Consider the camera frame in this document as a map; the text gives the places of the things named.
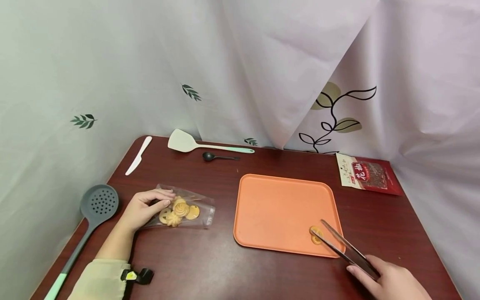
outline clear plastic bag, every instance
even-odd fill
[[[173,190],[177,196],[167,208],[153,216],[143,228],[164,226],[207,229],[212,225],[215,214],[212,198],[163,184],[157,185],[156,188]]]

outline white curtain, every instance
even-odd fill
[[[480,298],[476,0],[6,0],[0,20],[0,267],[29,269],[4,297],[31,295],[136,137],[181,128],[391,160]]]

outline black clip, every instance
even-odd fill
[[[152,282],[154,272],[150,269],[143,268],[140,273],[136,273],[133,270],[123,270],[120,279],[122,281],[135,281],[141,285],[147,285]]]

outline dark red table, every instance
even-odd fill
[[[120,196],[121,210],[136,192],[164,183],[214,198],[216,214],[209,230],[140,231],[131,262],[137,270],[153,269],[155,276],[148,286],[134,285],[126,299],[370,298],[347,273],[341,259],[243,248],[235,242],[232,232],[238,185],[248,173],[328,184],[344,235],[360,251],[408,268],[435,300],[460,299],[407,197],[342,187],[334,156],[256,148],[255,154],[238,154],[241,161],[206,163],[202,149],[179,153],[167,148],[167,138],[154,137],[139,167],[125,176],[143,140],[133,143],[108,181]],[[67,299],[120,215],[93,233],[57,299]],[[31,299],[41,300],[47,294],[86,228],[83,220]]]

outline slotted spoon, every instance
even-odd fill
[[[224,147],[224,146],[214,146],[214,145],[204,145],[198,144],[193,136],[189,135],[185,131],[180,129],[175,129],[170,138],[168,139],[168,147],[173,150],[180,152],[190,152],[196,148],[211,148],[211,149],[221,149],[241,153],[255,153],[255,150],[249,148],[238,148],[238,147]]]
[[[48,291],[48,294],[45,296],[45,300],[55,299],[63,282],[65,281],[65,278],[67,277],[68,272],[72,268],[75,259],[84,247],[92,232],[98,227],[98,225],[110,219],[115,214],[118,207],[119,196],[117,191],[115,191],[115,189],[111,186],[99,184],[86,191],[82,197],[82,201],[80,202],[80,210],[88,221],[87,232],[78,243],[77,248],[75,248],[75,251],[73,251],[73,254],[63,267],[60,275],[57,277],[57,280],[55,280],[55,283],[50,288],[50,291]]]

